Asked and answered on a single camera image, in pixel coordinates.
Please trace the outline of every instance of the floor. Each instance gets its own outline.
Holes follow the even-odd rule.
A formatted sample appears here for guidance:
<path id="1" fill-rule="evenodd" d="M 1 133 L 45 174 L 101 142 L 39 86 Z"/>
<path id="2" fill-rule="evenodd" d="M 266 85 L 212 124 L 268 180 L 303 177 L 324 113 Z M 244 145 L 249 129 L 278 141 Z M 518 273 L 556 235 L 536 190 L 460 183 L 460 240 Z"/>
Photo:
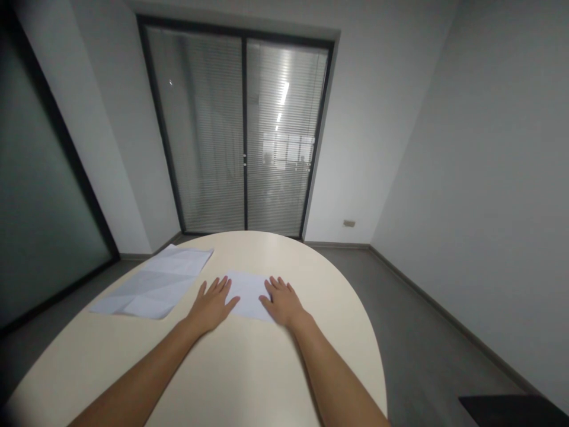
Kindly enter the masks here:
<path id="1" fill-rule="evenodd" d="M 175 243 L 190 238 L 182 236 Z M 317 248 L 348 279 L 372 322 L 382 355 L 389 419 L 398 426 L 476 427 L 458 396 L 522 391 L 453 326 L 365 249 Z M 64 326 L 109 284 L 138 265 L 120 261 L 0 343 L 0 402 Z"/>

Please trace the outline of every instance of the window frame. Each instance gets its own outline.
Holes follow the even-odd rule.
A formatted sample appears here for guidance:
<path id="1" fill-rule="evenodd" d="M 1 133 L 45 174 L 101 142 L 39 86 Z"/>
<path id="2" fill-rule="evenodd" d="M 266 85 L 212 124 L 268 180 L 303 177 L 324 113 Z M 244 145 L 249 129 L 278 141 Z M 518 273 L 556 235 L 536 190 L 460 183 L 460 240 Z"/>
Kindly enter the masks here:
<path id="1" fill-rule="evenodd" d="M 316 162 L 316 155 L 318 151 L 318 142 L 321 139 L 322 131 L 322 117 L 324 115 L 325 101 L 328 96 L 328 84 L 330 82 L 330 72 L 332 67 L 332 60 L 334 54 L 335 42 L 333 40 L 313 39 L 310 37 L 290 36 L 282 33 L 269 33 L 266 31 L 249 30 L 246 28 L 225 27 L 213 24 L 198 23 L 192 21 L 182 21 L 170 18 L 153 17 L 150 15 L 137 14 L 136 21 L 138 23 L 138 30 L 140 34 L 140 41 L 142 43 L 142 51 L 146 63 L 146 70 L 148 72 L 148 80 L 152 91 L 152 99 L 156 109 L 156 117 L 158 118 L 158 125 L 160 134 L 162 136 L 162 144 L 164 145 L 164 153 L 168 164 L 168 173 L 170 181 L 174 189 L 174 201 L 176 204 L 176 211 L 178 213 L 178 220 L 180 222 L 180 229 L 185 235 L 207 235 L 209 233 L 195 233 L 188 232 L 184 218 L 182 216 L 182 204 L 179 195 L 178 183 L 174 173 L 174 159 L 170 148 L 170 140 L 168 139 L 168 132 L 166 130 L 166 121 L 164 112 L 162 110 L 162 103 L 160 100 L 160 93 L 158 90 L 158 80 L 154 69 L 154 62 L 150 50 L 150 42 L 148 39 L 147 27 L 158 27 L 166 30 L 187 31 L 192 33 L 206 33 L 217 34 L 222 36 L 231 36 L 241 38 L 241 76 L 242 76 L 242 99 L 243 99 L 243 155 L 247 159 L 247 39 L 264 40 L 276 44 L 286 44 L 288 46 L 302 46 L 302 47 L 316 47 L 328 51 L 328 60 L 326 64 L 326 71 L 324 74 L 324 85 L 322 87 L 322 96 L 318 107 L 318 118 L 314 138 L 314 145 L 312 149 L 312 156 L 310 159 L 310 172 L 308 174 L 308 182 L 306 185 L 306 195 L 304 200 L 304 207 L 302 209 L 302 219 L 299 235 L 287 236 L 296 240 L 302 240 L 304 227 L 306 225 L 306 213 L 308 211 L 308 200 L 312 188 L 312 181 L 314 179 L 314 166 Z M 248 230 L 248 201 L 247 201 L 247 161 L 243 162 L 243 179 L 244 179 L 244 229 Z"/>

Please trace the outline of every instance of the white table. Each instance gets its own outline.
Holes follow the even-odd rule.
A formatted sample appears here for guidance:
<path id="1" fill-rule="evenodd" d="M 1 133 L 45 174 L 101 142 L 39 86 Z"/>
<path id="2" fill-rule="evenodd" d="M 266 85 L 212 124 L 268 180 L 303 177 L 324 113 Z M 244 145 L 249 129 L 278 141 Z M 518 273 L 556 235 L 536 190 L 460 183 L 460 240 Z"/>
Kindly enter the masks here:
<path id="1" fill-rule="evenodd" d="M 208 235 L 180 245 L 214 248 L 180 303 L 163 320 L 89 313 L 57 336 L 10 398 L 24 425 L 67 425 L 146 355 L 189 311 L 199 285 L 228 269 L 282 276 L 387 415 L 383 366 L 372 325 L 344 276 L 300 242 L 255 231 Z M 125 274 L 101 295 L 120 286 Z M 315 426 L 301 360 L 285 329 L 229 315 L 200 340 L 167 387 L 148 426 Z"/>

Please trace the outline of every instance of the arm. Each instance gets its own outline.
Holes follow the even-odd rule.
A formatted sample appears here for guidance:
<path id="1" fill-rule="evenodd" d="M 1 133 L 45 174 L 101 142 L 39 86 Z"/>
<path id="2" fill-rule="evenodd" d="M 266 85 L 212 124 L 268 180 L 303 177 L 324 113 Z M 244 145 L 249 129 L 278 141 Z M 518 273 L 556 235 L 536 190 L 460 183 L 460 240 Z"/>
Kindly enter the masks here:
<path id="1" fill-rule="evenodd" d="M 198 338 L 223 322 L 239 301 L 225 305 L 231 280 L 203 282 L 190 313 L 160 343 L 91 403 L 76 426 L 143 426 L 166 386 Z"/>
<path id="2" fill-rule="evenodd" d="M 290 283 L 271 277 L 265 287 L 272 301 L 264 296 L 259 299 L 275 322 L 295 337 L 324 425 L 388 427 L 389 422 L 367 390 L 302 308 Z"/>

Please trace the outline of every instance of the sheet of paper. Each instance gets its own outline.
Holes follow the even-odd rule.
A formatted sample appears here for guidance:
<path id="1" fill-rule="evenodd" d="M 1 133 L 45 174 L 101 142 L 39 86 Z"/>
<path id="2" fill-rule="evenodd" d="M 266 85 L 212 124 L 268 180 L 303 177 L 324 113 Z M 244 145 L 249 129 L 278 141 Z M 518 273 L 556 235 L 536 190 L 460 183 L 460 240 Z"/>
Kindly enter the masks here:
<path id="1" fill-rule="evenodd" d="M 273 318 L 259 301 L 260 295 L 271 298 L 265 289 L 267 277 L 256 276 L 246 272 L 229 270 L 227 277 L 231 279 L 231 289 L 225 300 L 227 304 L 233 297 L 241 297 L 232 314 L 239 316 L 252 317 L 274 323 Z"/>
<path id="2" fill-rule="evenodd" d="M 170 245 L 118 289 L 95 302 L 90 311 L 164 318 L 196 280 L 212 253 L 213 250 Z"/>
<path id="3" fill-rule="evenodd" d="M 192 248 L 178 249 L 168 246 L 158 255 L 149 259 L 142 270 L 197 276 L 212 253 L 213 250 L 200 251 Z"/>

